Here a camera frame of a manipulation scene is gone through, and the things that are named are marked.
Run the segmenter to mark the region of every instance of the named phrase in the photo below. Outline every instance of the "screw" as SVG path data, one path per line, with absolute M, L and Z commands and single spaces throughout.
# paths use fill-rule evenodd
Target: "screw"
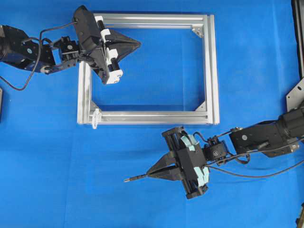
M 214 151 L 214 152 L 213 152 L 213 156 L 216 157 L 216 156 L 218 156 L 218 155 L 219 155 L 219 152 L 217 152 L 217 151 Z

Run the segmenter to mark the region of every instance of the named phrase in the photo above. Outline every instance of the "white clip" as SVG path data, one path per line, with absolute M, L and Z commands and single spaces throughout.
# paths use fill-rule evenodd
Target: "white clip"
M 93 129 L 96 129 L 98 126 L 98 123 L 101 121 L 101 112 L 99 111 L 99 108 L 96 108 L 92 115 L 92 127 Z
M 106 55 L 106 63 L 107 63 L 107 65 L 110 65 L 110 64 L 112 64 L 111 59 L 118 57 L 118 52 L 117 52 L 116 49 L 110 50 L 107 47 L 106 50 L 105 50 L 105 55 Z
M 106 29 L 104 29 L 104 30 L 102 30 L 102 31 L 100 32 L 101 38 L 103 39 L 103 42 L 104 42 L 104 43 L 106 43 L 105 36 L 106 36 L 106 35 L 110 35 L 110 34 L 111 34 L 111 33 L 110 33 L 110 30 L 109 30 L 108 28 L 106 28 Z
M 95 20 L 96 20 L 96 22 L 99 20 L 104 21 L 104 18 L 103 18 L 103 16 L 95 16 Z

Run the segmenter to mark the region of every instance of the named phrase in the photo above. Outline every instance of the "metal bracket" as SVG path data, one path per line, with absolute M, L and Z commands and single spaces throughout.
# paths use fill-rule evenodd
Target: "metal bracket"
M 92 101 L 92 75 L 88 64 L 79 65 L 78 124 L 219 124 L 219 91 L 213 15 L 112 14 L 102 16 L 107 28 L 190 29 L 202 38 L 205 101 L 190 112 L 109 112 Z
M 199 38 L 203 38 L 203 32 L 201 27 L 193 27 L 192 32 L 194 32 Z
M 297 108 L 304 101 L 304 78 L 286 95 L 287 111 Z

